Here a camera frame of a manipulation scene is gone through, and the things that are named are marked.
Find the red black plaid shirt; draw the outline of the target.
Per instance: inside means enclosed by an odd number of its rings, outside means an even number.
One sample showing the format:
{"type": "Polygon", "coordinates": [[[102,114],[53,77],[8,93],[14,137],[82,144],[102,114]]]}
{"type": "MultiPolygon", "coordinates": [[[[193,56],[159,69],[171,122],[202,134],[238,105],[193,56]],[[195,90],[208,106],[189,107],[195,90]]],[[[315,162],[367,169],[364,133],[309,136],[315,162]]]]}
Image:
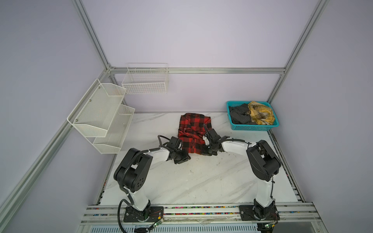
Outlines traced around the red black plaid shirt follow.
{"type": "Polygon", "coordinates": [[[211,117],[196,113],[186,113],[180,117],[178,138],[182,141],[182,149],[187,153],[203,154],[206,143],[203,136],[206,130],[212,129],[211,117]]]}

